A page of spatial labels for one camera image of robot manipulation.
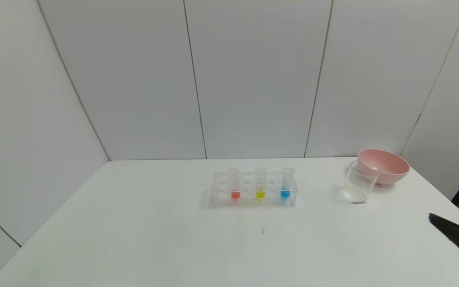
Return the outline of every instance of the clear plastic cup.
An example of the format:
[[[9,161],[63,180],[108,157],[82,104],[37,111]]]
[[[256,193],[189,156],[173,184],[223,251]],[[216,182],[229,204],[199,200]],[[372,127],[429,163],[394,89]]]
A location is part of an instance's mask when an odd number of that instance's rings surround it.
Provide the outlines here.
[[[346,174],[343,194],[352,203],[365,203],[379,175],[377,167],[368,167],[358,161],[352,161]]]

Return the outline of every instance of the white table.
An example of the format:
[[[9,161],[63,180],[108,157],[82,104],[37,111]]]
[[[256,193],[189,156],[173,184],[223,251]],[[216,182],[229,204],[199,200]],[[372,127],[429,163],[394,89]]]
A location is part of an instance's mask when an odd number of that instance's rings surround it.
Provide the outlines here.
[[[368,204],[335,189],[353,158],[112,161],[0,271],[11,287],[457,286],[428,221],[459,210],[416,171]],[[295,168],[295,208],[208,209],[214,171]]]

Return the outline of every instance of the wall panel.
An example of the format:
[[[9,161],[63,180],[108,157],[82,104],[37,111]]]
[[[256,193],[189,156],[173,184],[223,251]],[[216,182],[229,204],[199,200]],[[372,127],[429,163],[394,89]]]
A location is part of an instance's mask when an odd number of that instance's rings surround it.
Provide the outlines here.
[[[447,198],[459,190],[459,29],[401,155]]]
[[[303,157],[330,0],[186,0],[208,158]]]
[[[40,0],[109,158],[205,158],[182,0]]]
[[[400,153],[459,24],[459,0],[335,0],[306,156]]]

